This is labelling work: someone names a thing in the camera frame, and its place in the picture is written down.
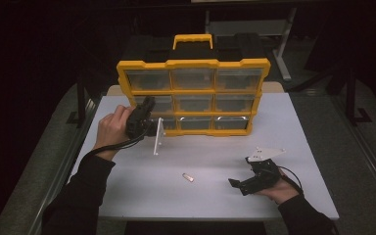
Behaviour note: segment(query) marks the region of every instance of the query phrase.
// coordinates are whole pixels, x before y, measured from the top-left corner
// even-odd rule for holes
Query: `person's left hand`
[[[285,175],[280,168],[279,172],[281,175]],[[277,205],[281,205],[289,199],[298,196],[299,192],[291,184],[280,178],[279,181],[273,185],[273,187],[263,189],[255,194],[266,196],[270,200],[276,202]]]
[[[134,108],[118,105],[113,114],[108,114],[99,121],[97,139],[93,147],[98,149],[108,145],[115,145],[128,140],[126,122]],[[118,150],[109,150],[97,154],[98,157],[111,161]]]

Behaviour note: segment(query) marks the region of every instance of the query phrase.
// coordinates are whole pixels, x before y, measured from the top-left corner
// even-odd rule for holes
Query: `yellow storage organizer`
[[[117,64],[130,104],[155,96],[166,136],[248,135],[270,69],[259,36],[134,36]]]

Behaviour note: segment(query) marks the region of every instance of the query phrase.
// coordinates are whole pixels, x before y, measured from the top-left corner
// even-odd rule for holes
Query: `gray floor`
[[[264,41],[268,52],[274,44],[270,40]],[[284,88],[290,88],[315,75],[315,72],[303,70],[312,44],[308,39],[291,39],[288,43],[284,59],[292,75],[290,82],[280,78],[268,53],[272,68],[267,80],[279,81]],[[376,178],[353,135],[353,127],[342,115],[343,96],[331,97],[324,92],[327,81],[325,79],[304,92],[291,93],[291,99],[340,215],[336,221],[340,233],[376,234]],[[72,87],[53,114],[0,217],[0,234],[28,234],[40,207],[48,203],[48,189],[54,184],[53,178],[57,177],[71,141],[80,141],[76,138],[79,129],[66,124],[70,113],[76,111],[75,91]],[[372,117],[372,122],[360,124],[356,131],[362,134],[376,156],[376,100],[361,83],[357,84],[356,104]],[[287,234],[282,221],[268,221],[265,225],[269,235]],[[101,218],[98,234],[123,234],[124,228],[125,222]]]

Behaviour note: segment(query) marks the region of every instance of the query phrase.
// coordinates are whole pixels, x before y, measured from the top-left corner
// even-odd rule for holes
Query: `table surface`
[[[99,119],[118,104],[128,105],[128,101],[124,96],[103,97],[78,155],[78,163],[95,143]],[[228,178],[243,181],[254,175],[245,157],[259,146],[285,149],[286,153],[274,157],[274,162],[299,177],[305,197],[317,210],[337,219],[338,213],[289,95],[264,93],[253,125],[249,136],[166,137],[158,156],[153,154],[153,137],[119,151],[100,216],[123,220],[279,219],[281,215],[273,202],[264,196],[242,196],[240,190],[232,188],[228,182]],[[194,177],[194,182],[186,180],[183,173]]]

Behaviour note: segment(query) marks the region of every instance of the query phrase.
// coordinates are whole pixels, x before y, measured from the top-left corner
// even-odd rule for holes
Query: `white bracket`
[[[155,149],[154,149],[154,155],[158,155],[158,150],[160,149],[160,146],[162,145],[162,139],[165,136],[165,130],[164,130],[164,119],[159,117],[158,118],[158,129],[157,129],[157,138],[155,139]]]
[[[249,162],[262,162],[273,157],[286,153],[285,149],[267,149],[256,147],[255,151],[248,157]]]

